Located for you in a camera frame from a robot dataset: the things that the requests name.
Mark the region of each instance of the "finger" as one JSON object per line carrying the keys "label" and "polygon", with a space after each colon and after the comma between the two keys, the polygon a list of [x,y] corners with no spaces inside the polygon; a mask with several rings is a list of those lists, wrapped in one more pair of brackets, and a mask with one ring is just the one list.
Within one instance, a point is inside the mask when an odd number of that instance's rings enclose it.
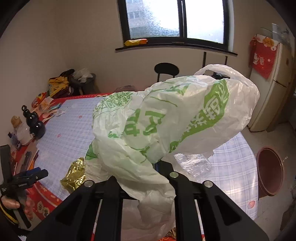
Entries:
{"label": "finger", "polygon": [[30,220],[33,219],[33,214],[32,215],[27,215],[27,218],[30,219]]}
{"label": "finger", "polygon": [[27,207],[33,207],[33,206],[34,206],[34,202],[33,202],[33,200],[32,200],[32,199],[27,199],[27,201],[26,201],[26,206],[27,206]]}
{"label": "finger", "polygon": [[30,210],[25,210],[24,212],[25,212],[25,214],[26,214],[27,217],[33,215],[33,212],[30,211]]}
{"label": "finger", "polygon": [[26,206],[24,208],[24,212],[25,212],[25,214],[30,214],[30,213],[33,213],[33,209]]}
{"label": "finger", "polygon": [[3,205],[8,209],[18,209],[20,207],[19,202],[6,196],[3,196],[1,200]]}

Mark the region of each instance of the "yellow bag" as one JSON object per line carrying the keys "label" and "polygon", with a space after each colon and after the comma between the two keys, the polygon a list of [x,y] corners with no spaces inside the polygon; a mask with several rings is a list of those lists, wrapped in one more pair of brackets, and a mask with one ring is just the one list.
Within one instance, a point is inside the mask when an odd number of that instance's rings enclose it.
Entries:
{"label": "yellow bag", "polygon": [[146,44],[148,42],[147,39],[133,39],[133,40],[127,40],[125,41],[125,46],[134,46],[134,45],[142,45]]}
{"label": "yellow bag", "polygon": [[69,86],[69,81],[67,77],[57,77],[53,79],[49,79],[49,96],[53,97],[59,91],[67,88]]}

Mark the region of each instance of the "white wall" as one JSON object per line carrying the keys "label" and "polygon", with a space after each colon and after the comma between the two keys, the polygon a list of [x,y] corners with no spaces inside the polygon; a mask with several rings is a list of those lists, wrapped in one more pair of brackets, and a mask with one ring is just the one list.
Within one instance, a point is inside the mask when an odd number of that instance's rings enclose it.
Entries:
{"label": "white wall", "polygon": [[[233,0],[234,46],[237,57],[228,57],[228,65],[249,76],[249,42],[260,27],[271,23],[285,25],[266,0]],[[202,67],[203,51],[188,48],[149,48],[115,52],[123,46],[116,0],[60,0],[57,29],[67,56],[75,69],[87,67],[97,74],[102,92],[116,87],[135,85],[139,90],[156,80],[154,66],[171,62],[180,69],[179,75],[190,75]],[[221,63],[225,58],[207,54],[207,64]]]}
{"label": "white wall", "polygon": [[0,39],[0,145],[9,143],[12,116],[48,89],[48,79],[65,71],[54,23],[56,0],[31,0]]}

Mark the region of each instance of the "chair backrest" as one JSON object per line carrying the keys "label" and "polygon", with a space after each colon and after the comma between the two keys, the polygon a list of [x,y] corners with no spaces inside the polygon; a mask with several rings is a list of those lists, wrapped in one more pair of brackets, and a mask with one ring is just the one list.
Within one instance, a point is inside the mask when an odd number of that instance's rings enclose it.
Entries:
{"label": "chair backrest", "polygon": [[169,74],[172,75],[173,78],[179,74],[179,68],[171,63],[159,63],[155,65],[154,71],[158,73],[157,82],[159,82],[159,75],[160,74]]}

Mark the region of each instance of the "window sill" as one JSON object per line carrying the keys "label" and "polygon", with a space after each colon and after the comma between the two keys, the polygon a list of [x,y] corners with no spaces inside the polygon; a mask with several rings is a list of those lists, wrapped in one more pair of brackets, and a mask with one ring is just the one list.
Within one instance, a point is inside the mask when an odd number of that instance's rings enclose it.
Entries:
{"label": "window sill", "polygon": [[225,49],[219,49],[215,47],[203,46],[203,45],[196,45],[196,44],[185,44],[185,43],[150,43],[150,44],[143,44],[143,45],[135,45],[135,46],[124,46],[121,48],[116,48],[115,51],[122,52],[131,49],[139,49],[139,48],[158,48],[158,47],[183,47],[183,48],[195,48],[207,51],[213,51],[218,53],[224,53],[230,56],[237,56],[237,53],[227,51]]}

